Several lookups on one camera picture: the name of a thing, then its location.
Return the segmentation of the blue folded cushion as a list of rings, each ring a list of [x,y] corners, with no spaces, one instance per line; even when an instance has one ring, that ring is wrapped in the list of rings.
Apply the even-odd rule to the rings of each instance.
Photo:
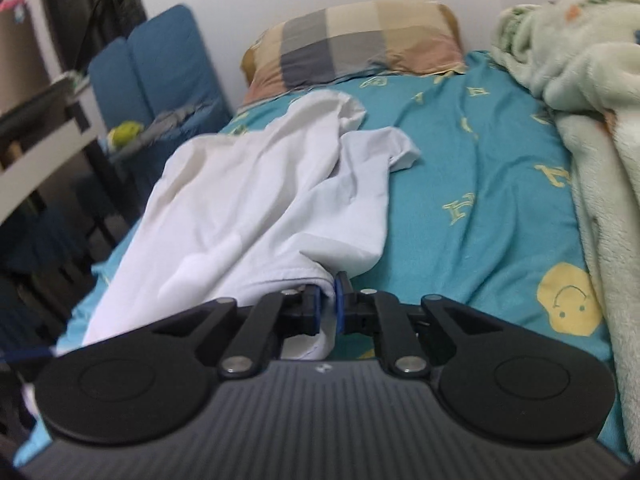
[[[149,195],[167,159],[184,142],[217,133],[231,120],[213,63],[192,11],[177,4],[112,41],[89,64],[92,90],[107,129],[126,120],[147,127],[161,112],[220,102],[157,142],[114,162],[138,193]]]

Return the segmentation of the green plush toy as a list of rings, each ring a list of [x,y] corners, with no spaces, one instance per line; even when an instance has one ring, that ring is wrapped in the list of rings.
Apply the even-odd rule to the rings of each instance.
[[[111,152],[120,151],[122,148],[131,143],[142,131],[144,125],[134,120],[126,120],[107,133],[107,147]]]

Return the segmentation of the cardboard box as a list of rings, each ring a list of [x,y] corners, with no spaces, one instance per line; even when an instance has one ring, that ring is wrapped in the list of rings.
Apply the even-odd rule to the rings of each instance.
[[[1,113],[47,88],[50,77],[44,65],[26,0],[1,5],[0,105]]]

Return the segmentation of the checkered pillow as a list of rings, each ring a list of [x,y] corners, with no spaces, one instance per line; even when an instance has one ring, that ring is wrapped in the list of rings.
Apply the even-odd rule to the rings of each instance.
[[[343,4],[292,18],[265,30],[241,68],[245,106],[352,77],[466,70],[456,17],[425,0]]]

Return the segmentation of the grey cloth on cushion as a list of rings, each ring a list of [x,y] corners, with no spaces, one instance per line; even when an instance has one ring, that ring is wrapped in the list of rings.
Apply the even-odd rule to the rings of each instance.
[[[171,132],[171,130],[179,128],[190,117],[201,110],[209,110],[210,108],[213,110],[219,104],[220,102],[189,104],[179,107],[176,110],[161,112],[147,127],[144,127],[142,133],[120,151],[111,152],[107,148],[108,157],[111,162],[119,162],[120,160],[130,157],[134,153],[141,151],[142,148],[157,142],[160,138],[166,136],[168,132]]]

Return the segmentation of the white black desk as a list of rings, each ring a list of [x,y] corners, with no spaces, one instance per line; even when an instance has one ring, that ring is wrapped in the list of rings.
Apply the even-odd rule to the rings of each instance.
[[[96,129],[88,122],[81,104],[70,98],[72,93],[73,79],[63,75],[1,117],[2,139],[16,141],[17,130],[42,115],[56,99],[63,99],[65,104],[65,122],[43,136],[3,171],[2,222],[7,222],[40,185],[78,154],[85,156],[110,200],[125,197],[122,182],[100,147]],[[1,270],[16,280],[28,281],[34,274],[61,269],[72,261],[85,269],[89,260],[87,237],[69,226],[56,211],[44,207],[37,210],[35,217],[23,222],[18,240],[1,243]]]

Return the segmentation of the white t-shirt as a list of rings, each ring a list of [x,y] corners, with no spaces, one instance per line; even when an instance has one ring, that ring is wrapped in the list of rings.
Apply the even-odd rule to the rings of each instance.
[[[390,175],[420,151],[402,130],[362,128],[344,92],[295,100],[264,128],[203,134],[166,162],[122,261],[94,310],[86,344],[220,298],[248,307],[381,259]]]

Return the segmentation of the green fleece blanket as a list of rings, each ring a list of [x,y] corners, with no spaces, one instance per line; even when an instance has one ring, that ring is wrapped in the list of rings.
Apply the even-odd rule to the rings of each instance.
[[[494,61],[552,114],[572,154],[586,263],[612,339],[628,450],[639,455],[639,0],[502,11]]]

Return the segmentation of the teal patterned bed sheet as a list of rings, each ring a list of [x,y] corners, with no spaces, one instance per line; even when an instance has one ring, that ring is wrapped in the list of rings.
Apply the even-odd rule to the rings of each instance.
[[[587,273],[570,155],[549,117],[482,52],[461,76],[377,76],[280,96],[236,116],[240,136],[318,90],[366,109],[362,128],[402,130],[420,151],[390,175],[380,261],[354,289],[403,304],[437,294],[590,353],[615,399],[597,437],[504,443],[455,420],[423,380],[386,373],[374,342],[338,329],[321,290],[318,334],[283,341],[256,376],[227,380],[186,426],[132,445],[54,436],[38,408],[17,456],[29,479],[617,479],[613,346]]]

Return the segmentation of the dark window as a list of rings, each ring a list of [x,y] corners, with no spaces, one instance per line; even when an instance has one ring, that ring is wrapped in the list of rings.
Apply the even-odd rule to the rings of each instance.
[[[62,70],[85,72],[90,61],[146,21],[142,0],[42,0]]]

